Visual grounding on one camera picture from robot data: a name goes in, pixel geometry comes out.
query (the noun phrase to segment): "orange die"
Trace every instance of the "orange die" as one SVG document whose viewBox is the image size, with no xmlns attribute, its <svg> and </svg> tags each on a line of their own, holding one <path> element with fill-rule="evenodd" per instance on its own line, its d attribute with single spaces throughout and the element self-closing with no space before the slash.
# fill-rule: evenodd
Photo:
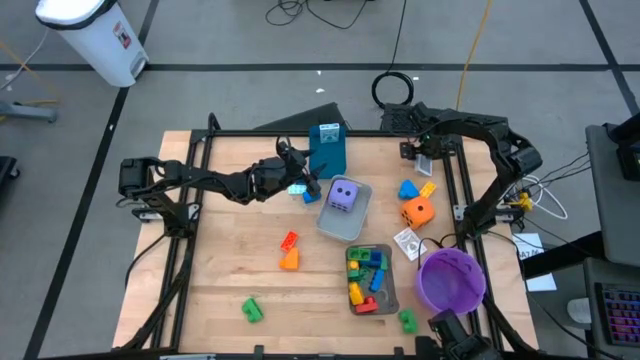
<svg viewBox="0 0 640 360">
<path fill-rule="evenodd" d="M 402 215 L 404 222 L 407 223 L 412 230 L 416 230 L 431 221 L 436 215 L 436 212 L 429 199 L 418 196 L 402 205 L 400 215 Z"/>
</svg>

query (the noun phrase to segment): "wooden tabletop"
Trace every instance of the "wooden tabletop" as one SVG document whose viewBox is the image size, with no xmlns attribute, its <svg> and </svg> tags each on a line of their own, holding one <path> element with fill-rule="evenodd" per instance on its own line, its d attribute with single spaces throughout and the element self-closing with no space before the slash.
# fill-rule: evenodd
<svg viewBox="0 0 640 360">
<path fill-rule="evenodd" d="M 159 157 L 186 159 L 190 132 L 166 132 Z M 308 148 L 307 138 L 292 138 L 298 149 Z M 420 334 L 432 335 L 427 320 L 434 314 L 414 295 L 417 261 L 409 262 L 393 241 L 406 228 L 398 209 L 397 191 L 404 179 L 416 186 L 427 180 L 438 189 L 431 196 L 435 219 L 417 231 L 420 237 L 440 237 L 453 232 L 450 202 L 442 161 L 434 161 L 433 176 L 414 172 L 413 162 L 400 159 L 397 138 L 347 138 L 346 175 L 369 184 L 373 198 L 357 244 L 388 244 L 400 308 L 412 308 Z M 213 141 L 209 169 L 228 173 L 247 168 L 258 159 L 275 155 L 275 138 L 218 137 Z M 200 162 L 202 150 L 196 157 Z M 486 146 L 465 140 L 473 191 L 479 197 L 495 178 Z M 453 159 L 458 192 L 462 192 Z M 328 180 L 321 181 L 326 189 Z M 174 199 L 178 190 L 171 192 Z M 242 206 L 219 194 L 205 193 L 189 295 L 181 337 L 181 352 L 248 353 L 256 344 L 268 353 L 392 354 L 395 346 L 414 354 L 414 335 L 402 332 L 397 314 L 354 316 L 348 306 L 344 254 L 346 245 L 320 234 L 315 220 L 322 202 L 305 205 L 286 191 L 266 203 Z M 142 225 L 136 253 L 162 233 L 160 222 Z M 280 242 L 289 230 L 300 237 L 300 268 L 279 269 Z M 510 237 L 507 226 L 493 229 Z M 129 340 L 158 301 L 169 241 L 145 256 L 131 274 L 114 346 Z M 433 244 L 427 244 L 435 251 Z M 485 253 L 495 301 L 513 327 L 537 348 L 524 283 L 514 246 L 498 237 L 484 237 Z M 264 320 L 251 324 L 241 311 L 248 297 L 256 298 Z M 489 334 L 484 312 L 483 334 Z M 173 309 L 168 312 L 163 344 L 169 343 Z"/>
</svg>

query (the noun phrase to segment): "red block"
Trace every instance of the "red block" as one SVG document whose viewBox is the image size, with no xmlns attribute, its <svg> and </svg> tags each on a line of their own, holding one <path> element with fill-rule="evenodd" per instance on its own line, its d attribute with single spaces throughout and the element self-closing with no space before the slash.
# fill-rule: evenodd
<svg viewBox="0 0 640 360">
<path fill-rule="evenodd" d="M 364 304 L 356 305 L 356 313 L 362 314 L 378 310 L 378 303 L 373 296 L 364 298 Z"/>
<path fill-rule="evenodd" d="M 296 244 L 296 240 L 298 240 L 298 234 L 293 231 L 289 231 L 287 237 L 282 240 L 282 244 L 280 244 L 280 249 L 284 252 L 289 252 L 291 248 Z"/>
</svg>

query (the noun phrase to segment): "white trash can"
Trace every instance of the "white trash can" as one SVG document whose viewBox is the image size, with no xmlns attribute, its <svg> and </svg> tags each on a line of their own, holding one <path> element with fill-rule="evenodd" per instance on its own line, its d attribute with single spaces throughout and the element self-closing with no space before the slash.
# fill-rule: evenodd
<svg viewBox="0 0 640 360">
<path fill-rule="evenodd" d="M 116 0 L 40 0 L 36 18 L 113 86 L 135 84 L 149 62 Z"/>
</svg>

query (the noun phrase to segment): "purple basket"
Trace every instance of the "purple basket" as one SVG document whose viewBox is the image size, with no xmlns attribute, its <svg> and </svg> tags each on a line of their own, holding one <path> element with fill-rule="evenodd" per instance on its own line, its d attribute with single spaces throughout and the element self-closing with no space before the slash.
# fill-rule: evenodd
<svg viewBox="0 0 640 360">
<path fill-rule="evenodd" d="M 451 309 L 464 315 L 473 311 L 486 288 L 478 262 L 458 249 L 441 249 L 429 255 L 416 275 L 418 298 L 435 313 Z"/>
</svg>

